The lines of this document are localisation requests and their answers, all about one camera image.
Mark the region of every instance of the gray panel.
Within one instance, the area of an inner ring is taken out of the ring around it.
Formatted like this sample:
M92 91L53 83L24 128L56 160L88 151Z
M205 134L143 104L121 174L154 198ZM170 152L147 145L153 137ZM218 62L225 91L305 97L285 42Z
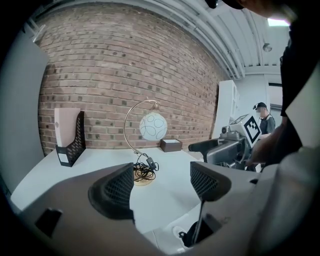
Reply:
M44 158L38 101L48 61L48 55L20 32L0 70L0 171L11 193Z

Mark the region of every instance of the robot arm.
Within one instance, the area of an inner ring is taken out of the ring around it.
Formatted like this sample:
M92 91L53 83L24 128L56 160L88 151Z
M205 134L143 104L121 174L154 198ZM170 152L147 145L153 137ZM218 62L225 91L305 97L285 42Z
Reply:
M255 118L246 114L223 127L219 138L191 144L188 149L201 152L205 163L243 170L260 135Z

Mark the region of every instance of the ceiling light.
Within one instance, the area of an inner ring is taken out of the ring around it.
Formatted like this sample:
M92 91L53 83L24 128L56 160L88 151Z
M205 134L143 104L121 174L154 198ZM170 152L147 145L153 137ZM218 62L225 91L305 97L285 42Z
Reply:
M288 27L290 24L282 19L268 18L268 23L270 27Z

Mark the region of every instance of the white wall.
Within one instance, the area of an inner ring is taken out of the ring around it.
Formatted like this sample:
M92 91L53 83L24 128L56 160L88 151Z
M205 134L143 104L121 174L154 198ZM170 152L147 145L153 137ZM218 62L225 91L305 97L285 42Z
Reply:
M0 174L11 193L44 158L38 101L48 61L49 56L20 32L0 70Z
M270 104L276 104L282 106L282 87L269 86L268 87Z
M240 80L234 80L236 88L240 94L239 116L251 113L254 117L256 111L253 110L255 104L263 102L270 110L270 98L268 87L269 82L263 74L250 74Z

